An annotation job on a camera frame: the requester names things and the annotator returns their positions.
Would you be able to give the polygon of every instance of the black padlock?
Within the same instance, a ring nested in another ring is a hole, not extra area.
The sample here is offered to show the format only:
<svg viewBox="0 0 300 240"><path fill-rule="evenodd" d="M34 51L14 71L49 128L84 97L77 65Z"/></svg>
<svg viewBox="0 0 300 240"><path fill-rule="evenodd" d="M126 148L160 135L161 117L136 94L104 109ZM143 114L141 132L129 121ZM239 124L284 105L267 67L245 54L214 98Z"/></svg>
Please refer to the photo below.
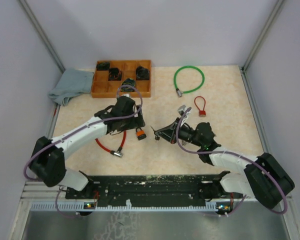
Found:
<svg viewBox="0 0 300 240"><path fill-rule="evenodd" d="M142 139L145 139L147 137L147 135L145 134L145 132L141 128L136 128L135 129L135 134L136 134L138 140L142 140Z"/></svg>

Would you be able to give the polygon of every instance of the wooden tray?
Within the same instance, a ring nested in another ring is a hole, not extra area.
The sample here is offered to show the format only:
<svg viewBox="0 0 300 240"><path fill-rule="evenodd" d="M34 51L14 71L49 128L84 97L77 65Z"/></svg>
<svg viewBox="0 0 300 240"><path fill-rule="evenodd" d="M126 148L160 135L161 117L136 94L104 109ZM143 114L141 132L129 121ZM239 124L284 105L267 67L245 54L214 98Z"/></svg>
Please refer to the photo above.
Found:
<svg viewBox="0 0 300 240"><path fill-rule="evenodd" d="M117 89L127 78L134 79L135 87L141 93L143 98L151 97L151 60L122 60L122 61L98 61L97 64L110 62L110 68L118 68L122 72L121 80L110 80L108 70L97 70L93 76L91 87L91 96L93 98L115 98ZM149 80L137 80L136 68L142 66L149 69ZM129 92L131 97L137 98L136 92Z"/></svg>

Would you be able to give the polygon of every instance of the gray cloth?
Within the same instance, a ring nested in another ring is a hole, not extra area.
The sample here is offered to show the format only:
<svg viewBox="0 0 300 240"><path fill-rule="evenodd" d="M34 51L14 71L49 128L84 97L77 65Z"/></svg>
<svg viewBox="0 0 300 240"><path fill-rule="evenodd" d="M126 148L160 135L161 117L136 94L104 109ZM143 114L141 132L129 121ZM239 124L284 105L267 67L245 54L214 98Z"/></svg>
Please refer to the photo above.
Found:
<svg viewBox="0 0 300 240"><path fill-rule="evenodd" d="M70 99L91 91L94 73L68 68L48 96L57 104L67 106Z"/></svg>

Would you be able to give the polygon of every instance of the green cable lock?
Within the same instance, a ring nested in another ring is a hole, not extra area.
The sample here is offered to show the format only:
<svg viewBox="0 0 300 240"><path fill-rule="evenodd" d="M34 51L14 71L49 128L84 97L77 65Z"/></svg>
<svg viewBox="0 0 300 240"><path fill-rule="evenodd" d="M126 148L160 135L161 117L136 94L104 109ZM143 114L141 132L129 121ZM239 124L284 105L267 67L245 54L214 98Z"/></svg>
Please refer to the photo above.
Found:
<svg viewBox="0 0 300 240"><path fill-rule="evenodd" d="M177 86L177 75L178 75L178 73L179 73L182 69L195 69L195 70L197 70L197 71L201 74L201 76L202 76L202 81L201 81L200 85L197 86L197 87L194 88L194 89L191 89L191 90L188 90L188 91L183 91L183 92L181 92L181 91L179 90L178 86ZM183 67L180 67L180 68L175 72L174 77L173 77L173 83L174 83L175 91L176 91L176 93L178 94L179 98L182 97L182 94L189 94L189 93L192 93L192 92L198 90L199 88L202 87L202 85L204 84L204 82L205 82L205 75L204 75L204 73L203 73L199 68L197 68L196 66L190 66L190 65L189 65L189 66L183 66Z"/></svg>

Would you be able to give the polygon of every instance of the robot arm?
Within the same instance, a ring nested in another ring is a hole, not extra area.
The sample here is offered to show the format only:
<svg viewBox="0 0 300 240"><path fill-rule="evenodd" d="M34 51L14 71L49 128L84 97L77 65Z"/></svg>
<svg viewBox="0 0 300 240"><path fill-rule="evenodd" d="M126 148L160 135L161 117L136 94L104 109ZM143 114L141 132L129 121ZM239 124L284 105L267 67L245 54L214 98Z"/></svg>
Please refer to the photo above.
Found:
<svg viewBox="0 0 300 240"><path fill-rule="evenodd" d="M44 136L39 138L35 144L32 156L50 144L55 143L55 145L34 158L29 164L29 168L48 187L61 185L73 188L76 191L89 192L93 182L91 183L91 180L83 172L66 168L65 160L89 141L93 141L108 133L144 127L145 122L141 109L136 117L120 120L113 119L132 115L135 105L135 101L131 98L121 96L117 99L115 105L108 106L104 110L97 112L90 120L68 133L51 139Z"/></svg>
<svg viewBox="0 0 300 240"><path fill-rule="evenodd" d="M186 106L178 109L181 116L186 112L186 109ZM155 139L163 138L171 144L175 144L177 142L177 126L180 120L177 117L169 126L154 130ZM261 156L224 154L228 150L216 143L214 137L215 134L208 122L201 122L193 129L185 121L182 121L178 130L178 138L182 140L183 144L194 144L200 147L198 152L206 152L206 154L199 154L199 158L204 163L228 168L233 171L222 172L214 181L216 188L221 194L222 192L234 192L255 197L269 209L274 208L282 200L273 182L260 169L243 160L242 157L246 157L262 166L277 181L285 195L294 189L294 182L271 154L263 153Z"/></svg>

